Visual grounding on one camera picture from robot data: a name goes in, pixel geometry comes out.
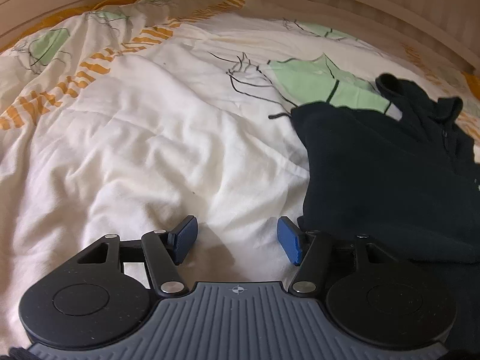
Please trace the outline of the dark navy zip hoodie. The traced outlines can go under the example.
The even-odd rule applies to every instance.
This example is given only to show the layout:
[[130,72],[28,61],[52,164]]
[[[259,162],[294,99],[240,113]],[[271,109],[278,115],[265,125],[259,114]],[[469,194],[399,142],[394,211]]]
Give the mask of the dark navy zip hoodie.
[[384,73],[376,106],[326,99],[293,108],[307,151],[304,232],[330,235],[316,299],[351,338],[385,350],[443,341],[479,357],[479,165],[457,125],[459,97],[432,100]]

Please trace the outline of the orange bed sheet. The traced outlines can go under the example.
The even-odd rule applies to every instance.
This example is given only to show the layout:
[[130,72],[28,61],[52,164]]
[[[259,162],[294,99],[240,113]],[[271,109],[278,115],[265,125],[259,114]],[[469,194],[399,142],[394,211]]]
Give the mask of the orange bed sheet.
[[65,6],[61,9],[55,9],[42,16],[38,16],[35,19],[28,21],[24,24],[24,31],[20,33],[18,28],[11,32],[1,36],[1,52],[13,47],[18,40],[25,38],[41,29],[48,29],[54,27],[56,24],[71,18],[73,16],[79,16],[87,11],[94,11],[100,8],[114,5],[126,5],[137,2],[137,0],[84,0],[83,2],[75,2],[69,7]]

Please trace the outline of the white leaf-print duvet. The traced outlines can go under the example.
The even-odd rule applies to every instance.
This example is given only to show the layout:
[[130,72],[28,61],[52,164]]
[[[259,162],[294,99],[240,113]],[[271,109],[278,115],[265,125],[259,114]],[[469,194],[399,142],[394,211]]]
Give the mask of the white leaf-print duvet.
[[287,115],[332,102],[395,123],[383,73],[460,97],[479,138],[453,63],[269,0],[138,0],[17,41],[1,53],[1,347],[28,342],[27,288],[106,233],[195,215],[188,281],[289,281],[274,220],[301,215],[313,167]]

